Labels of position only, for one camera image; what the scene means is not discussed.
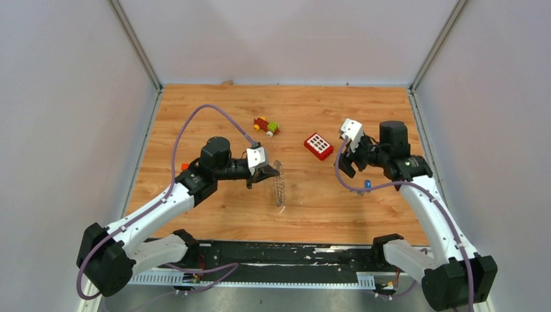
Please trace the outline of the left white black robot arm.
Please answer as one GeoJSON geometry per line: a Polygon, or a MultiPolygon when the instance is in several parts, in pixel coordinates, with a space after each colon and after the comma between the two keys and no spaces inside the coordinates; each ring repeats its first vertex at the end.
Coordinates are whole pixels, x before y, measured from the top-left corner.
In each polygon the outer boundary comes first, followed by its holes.
{"type": "Polygon", "coordinates": [[[150,236],[214,194],[219,181],[242,179],[251,189],[255,183],[279,175],[260,143],[254,143],[243,158],[236,159],[231,155],[228,139],[208,139],[200,156],[156,198],[105,227],[93,223],[85,229],[77,256],[77,279],[86,276],[99,295],[109,297],[135,275],[160,265],[194,267],[199,251],[185,230],[174,231],[163,239],[149,240],[150,236]]]}

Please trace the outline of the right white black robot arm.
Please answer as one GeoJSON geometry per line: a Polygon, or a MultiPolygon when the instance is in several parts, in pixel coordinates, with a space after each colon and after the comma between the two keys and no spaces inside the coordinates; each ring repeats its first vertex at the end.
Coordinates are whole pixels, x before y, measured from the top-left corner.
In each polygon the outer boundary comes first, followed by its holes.
{"type": "Polygon", "coordinates": [[[395,188],[414,211],[429,242],[427,255],[396,233],[376,237],[371,253],[374,268],[384,272],[395,266],[411,276],[435,311],[459,307],[473,311],[476,304],[485,302],[498,272],[496,261],[482,256],[452,218],[429,164],[411,152],[407,126],[401,121],[381,122],[379,138],[374,140],[360,122],[347,118],[339,136],[342,144],[335,173],[341,185],[360,193],[395,188]],[[353,178],[367,166],[381,168],[389,182],[359,188],[341,177],[353,178]]]}

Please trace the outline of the red white window brick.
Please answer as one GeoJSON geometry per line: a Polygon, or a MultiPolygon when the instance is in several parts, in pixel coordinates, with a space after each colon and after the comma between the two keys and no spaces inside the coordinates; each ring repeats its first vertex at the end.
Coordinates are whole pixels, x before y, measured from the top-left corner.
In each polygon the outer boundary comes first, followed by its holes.
{"type": "Polygon", "coordinates": [[[303,145],[320,161],[327,159],[334,150],[334,147],[318,133],[313,133],[303,145]]]}

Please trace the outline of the toy brick car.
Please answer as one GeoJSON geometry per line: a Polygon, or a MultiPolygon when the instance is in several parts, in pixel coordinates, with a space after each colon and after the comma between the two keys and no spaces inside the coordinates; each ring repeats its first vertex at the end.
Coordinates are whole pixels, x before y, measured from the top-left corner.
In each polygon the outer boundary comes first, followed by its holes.
{"type": "Polygon", "coordinates": [[[255,131],[264,131],[265,135],[270,138],[280,133],[279,124],[267,121],[264,116],[254,119],[253,129],[255,131]]]}

